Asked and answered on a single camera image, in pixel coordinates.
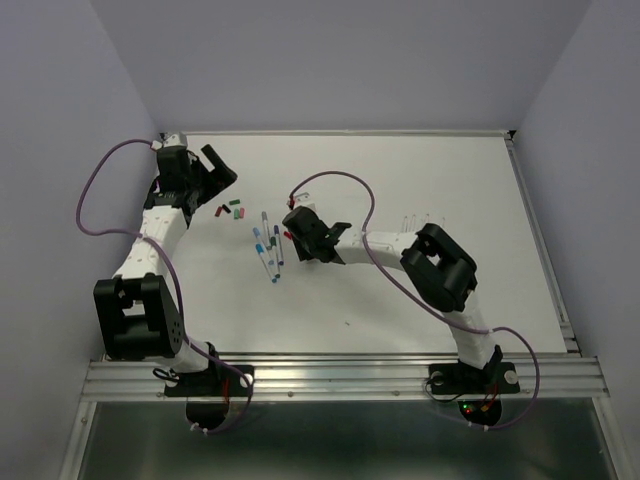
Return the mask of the purple marker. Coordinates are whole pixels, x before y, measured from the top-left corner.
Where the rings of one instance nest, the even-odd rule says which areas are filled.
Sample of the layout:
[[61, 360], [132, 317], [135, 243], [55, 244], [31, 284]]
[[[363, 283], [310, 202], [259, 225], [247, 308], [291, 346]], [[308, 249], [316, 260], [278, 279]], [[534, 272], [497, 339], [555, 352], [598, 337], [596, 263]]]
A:
[[279, 266], [283, 266], [284, 265], [284, 253], [283, 253], [283, 245], [282, 245], [282, 241], [281, 241], [281, 234], [280, 234], [279, 225], [274, 225], [273, 230], [274, 230], [274, 238], [275, 238], [275, 245], [276, 245], [276, 251], [277, 251], [278, 265]]

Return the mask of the teal green marker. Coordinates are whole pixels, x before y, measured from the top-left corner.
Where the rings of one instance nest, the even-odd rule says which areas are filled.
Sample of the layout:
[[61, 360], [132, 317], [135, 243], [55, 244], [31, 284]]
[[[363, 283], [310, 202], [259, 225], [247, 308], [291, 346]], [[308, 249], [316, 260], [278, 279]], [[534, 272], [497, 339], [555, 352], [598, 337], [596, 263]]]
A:
[[275, 249], [275, 250], [278, 250], [278, 249], [279, 249], [279, 242], [278, 242], [278, 240], [276, 239], [276, 237], [275, 237], [275, 236], [271, 236], [271, 237], [269, 238], [269, 245], [268, 245], [268, 247], [269, 247], [270, 249]]

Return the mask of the grey marker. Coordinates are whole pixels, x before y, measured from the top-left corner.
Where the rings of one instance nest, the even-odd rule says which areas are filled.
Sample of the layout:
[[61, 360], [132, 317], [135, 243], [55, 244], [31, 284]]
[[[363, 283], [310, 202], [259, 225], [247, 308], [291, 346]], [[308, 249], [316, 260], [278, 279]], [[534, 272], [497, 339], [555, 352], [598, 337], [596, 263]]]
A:
[[269, 245], [269, 238], [271, 237], [271, 229], [270, 229], [268, 214], [266, 211], [261, 212], [261, 221], [262, 221], [263, 243], [265, 244], [267, 249], [270, 250], [268, 245]]

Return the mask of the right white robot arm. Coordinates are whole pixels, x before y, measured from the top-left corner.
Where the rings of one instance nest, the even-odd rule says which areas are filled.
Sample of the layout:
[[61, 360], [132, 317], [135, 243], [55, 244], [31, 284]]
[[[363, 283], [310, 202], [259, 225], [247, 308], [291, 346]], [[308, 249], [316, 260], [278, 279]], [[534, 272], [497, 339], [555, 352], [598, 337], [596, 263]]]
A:
[[484, 321], [478, 297], [477, 265], [440, 226], [416, 232], [362, 232], [351, 224], [327, 226], [310, 207], [298, 206], [283, 220], [302, 261], [340, 265], [371, 264], [387, 273], [405, 273], [419, 298], [444, 318], [459, 362], [490, 377], [502, 352]]

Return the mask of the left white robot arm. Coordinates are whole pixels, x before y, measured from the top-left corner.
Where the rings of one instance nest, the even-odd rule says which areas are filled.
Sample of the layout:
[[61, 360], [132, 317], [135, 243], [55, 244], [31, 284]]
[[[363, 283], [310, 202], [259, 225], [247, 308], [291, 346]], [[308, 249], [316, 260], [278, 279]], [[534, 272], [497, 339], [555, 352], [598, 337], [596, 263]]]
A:
[[173, 384], [219, 383], [215, 347], [186, 333], [181, 288], [171, 257], [196, 210], [237, 179], [211, 145], [193, 153], [184, 143], [150, 143], [158, 174], [145, 198], [141, 226], [123, 264], [96, 283], [93, 296], [107, 355], [156, 361]]

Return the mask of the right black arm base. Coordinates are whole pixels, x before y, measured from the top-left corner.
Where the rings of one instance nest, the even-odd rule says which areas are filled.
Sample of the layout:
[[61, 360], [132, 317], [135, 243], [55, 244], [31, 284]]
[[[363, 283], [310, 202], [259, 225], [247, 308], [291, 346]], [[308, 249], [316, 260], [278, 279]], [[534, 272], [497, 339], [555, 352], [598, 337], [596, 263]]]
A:
[[458, 360], [433, 364], [428, 373], [425, 393], [439, 403], [455, 402], [471, 425], [496, 427], [503, 411], [500, 396], [521, 391], [515, 365], [503, 360], [499, 346], [481, 369]]

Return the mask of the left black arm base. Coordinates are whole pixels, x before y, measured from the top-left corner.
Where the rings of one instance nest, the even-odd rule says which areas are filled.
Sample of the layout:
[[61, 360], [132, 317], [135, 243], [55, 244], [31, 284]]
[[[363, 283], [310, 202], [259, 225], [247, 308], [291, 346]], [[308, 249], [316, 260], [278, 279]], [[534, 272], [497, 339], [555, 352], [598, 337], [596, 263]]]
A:
[[165, 397], [187, 400], [185, 416], [194, 432], [212, 436], [230, 431], [247, 415], [255, 380], [252, 365], [232, 365], [229, 369], [211, 364], [195, 373], [156, 367], [152, 373], [164, 382]]

